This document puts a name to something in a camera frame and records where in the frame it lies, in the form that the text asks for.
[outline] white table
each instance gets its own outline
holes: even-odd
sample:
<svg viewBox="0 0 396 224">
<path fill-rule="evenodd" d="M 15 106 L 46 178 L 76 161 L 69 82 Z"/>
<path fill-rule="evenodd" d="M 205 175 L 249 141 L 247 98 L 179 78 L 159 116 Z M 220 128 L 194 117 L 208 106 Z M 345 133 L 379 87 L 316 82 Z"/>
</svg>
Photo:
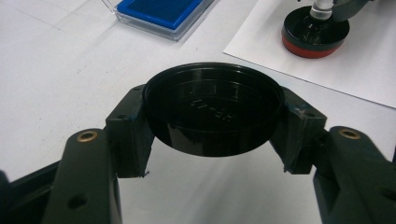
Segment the white table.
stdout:
<svg viewBox="0 0 396 224">
<path fill-rule="evenodd" d="M 391 160 L 395 109 L 222 53 L 255 3 L 218 1 L 192 34 L 174 43 L 118 23 L 100 0 L 0 0 L 0 169 L 13 181 L 58 161 L 68 136 L 103 128 L 129 89 L 195 62 L 262 71 L 324 113 L 326 129 L 358 129 Z M 124 223 L 320 222 L 312 175 L 284 174 L 269 143 L 208 159 L 155 140 L 148 171 L 120 180 Z"/>
</svg>

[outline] black petri dish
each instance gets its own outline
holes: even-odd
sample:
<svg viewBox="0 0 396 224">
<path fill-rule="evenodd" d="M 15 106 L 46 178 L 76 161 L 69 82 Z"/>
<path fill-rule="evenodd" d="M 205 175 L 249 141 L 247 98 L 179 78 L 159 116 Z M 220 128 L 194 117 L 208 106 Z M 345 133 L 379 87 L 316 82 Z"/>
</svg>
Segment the black petri dish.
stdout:
<svg viewBox="0 0 396 224">
<path fill-rule="evenodd" d="M 192 155 L 248 152 L 272 135 L 284 103 L 267 75 L 228 63 L 192 63 L 153 77 L 143 90 L 153 133 Z"/>
</svg>

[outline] clear plastic box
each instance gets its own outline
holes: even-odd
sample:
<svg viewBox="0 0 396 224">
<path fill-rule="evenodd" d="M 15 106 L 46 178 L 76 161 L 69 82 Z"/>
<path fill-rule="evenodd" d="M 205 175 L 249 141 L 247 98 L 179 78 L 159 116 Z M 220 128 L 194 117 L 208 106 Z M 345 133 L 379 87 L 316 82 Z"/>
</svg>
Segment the clear plastic box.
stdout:
<svg viewBox="0 0 396 224">
<path fill-rule="evenodd" d="M 102 0 L 119 22 L 178 41 L 214 0 Z"/>
</svg>

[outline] white paper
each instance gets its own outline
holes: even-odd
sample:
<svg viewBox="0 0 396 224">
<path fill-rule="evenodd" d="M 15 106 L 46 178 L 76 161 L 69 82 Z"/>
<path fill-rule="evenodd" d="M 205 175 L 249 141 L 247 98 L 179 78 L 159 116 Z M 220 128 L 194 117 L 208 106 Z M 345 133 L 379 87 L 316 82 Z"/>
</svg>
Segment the white paper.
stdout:
<svg viewBox="0 0 396 224">
<path fill-rule="evenodd" d="M 285 49 L 281 28 L 294 9 L 313 1 L 260 0 L 224 50 L 234 57 L 320 86 L 396 107 L 396 1 L 369 2 L 349 20 L 335 53 L 305 59 Z"/>
</svg>

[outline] blue lid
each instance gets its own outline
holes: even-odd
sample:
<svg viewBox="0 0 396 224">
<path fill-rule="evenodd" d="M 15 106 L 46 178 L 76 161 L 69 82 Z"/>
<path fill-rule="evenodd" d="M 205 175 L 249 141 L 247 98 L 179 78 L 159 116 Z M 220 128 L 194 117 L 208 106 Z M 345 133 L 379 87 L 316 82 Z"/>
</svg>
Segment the blue lid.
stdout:
<svg viewBox="0 0 396 224">
<path fill-rule="evenodd" d="M 117 11 L 172 30 L 194 11 L 202 0 L 123 0 Z"/>
</svg>

